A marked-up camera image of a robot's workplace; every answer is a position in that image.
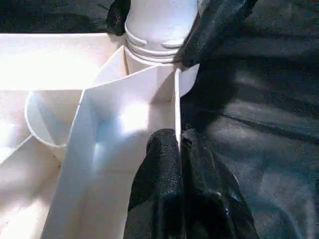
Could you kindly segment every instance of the white plastic box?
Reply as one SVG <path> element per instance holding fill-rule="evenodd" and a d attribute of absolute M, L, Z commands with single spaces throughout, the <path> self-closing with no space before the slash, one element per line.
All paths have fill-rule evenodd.
<path fill-rule="evenodd" d="M 0 35 L 0 123 L 12 129 L 0 145 L 0 239 L 123 237 L 147 141 L 174 128 L 179 142 L 179 98 L 198 70 L 140 60 L 123 42 Z"/>

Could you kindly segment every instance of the white plastic cup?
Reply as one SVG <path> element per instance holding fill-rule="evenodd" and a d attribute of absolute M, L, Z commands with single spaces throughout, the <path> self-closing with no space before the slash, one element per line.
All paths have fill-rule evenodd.
<path fill-rule="evenodd" d="M 31 134 L 62 161 L 82 90 L 31 92 L 25 104 Z"/>

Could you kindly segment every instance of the white cylinder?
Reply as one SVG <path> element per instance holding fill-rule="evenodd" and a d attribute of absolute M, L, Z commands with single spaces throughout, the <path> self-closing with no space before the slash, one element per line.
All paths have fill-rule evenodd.
<path fill-rule="evenodd" d="M 31 92 L 25 119 L 31 134 L 62 160 L 81 90 Z"/>
<path fill-rule="evenodd" d="M 197 0 L 131 0 L 125 23 L 128 47 L 146 61 L 177 61 L 196 16 Z"/>

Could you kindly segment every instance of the gloved hand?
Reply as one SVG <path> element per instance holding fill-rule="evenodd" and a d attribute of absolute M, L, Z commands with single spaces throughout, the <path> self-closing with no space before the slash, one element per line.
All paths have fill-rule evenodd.
<path fill-rule="evenodd" d="M 258 239 L 235 177 L 194 129 L 155 132 L 132 184 L 125 239 Z"/>
<path fill-rule="evenodd" d="M 198 0 L 200 19 L 185 44 L 182 63 L 191 67 L 204 60 L 227 35 L 235 32 L 257 0 Z"/>

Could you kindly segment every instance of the black cloth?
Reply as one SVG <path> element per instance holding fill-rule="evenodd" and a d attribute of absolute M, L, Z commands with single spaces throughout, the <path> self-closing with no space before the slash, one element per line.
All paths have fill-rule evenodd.
<path fill-rule="evenodd" d="M 315 60 L 219 57 L 201 64 L 181 98 L 183 130 L 211 140 L 238 179 L 260 238 L 319 238 Z"/>
<path fill-rule="evenodd" d="M 0 0 L 0 32 L 125 33 L 131 0 Z"/>
<path fill-rule="evenodd" d="M 254 219 L 235 177 L 209 140 L 195 130 L 182 137 L 155 132 L 134 178 L 125 239 L 256 239 Z"/>

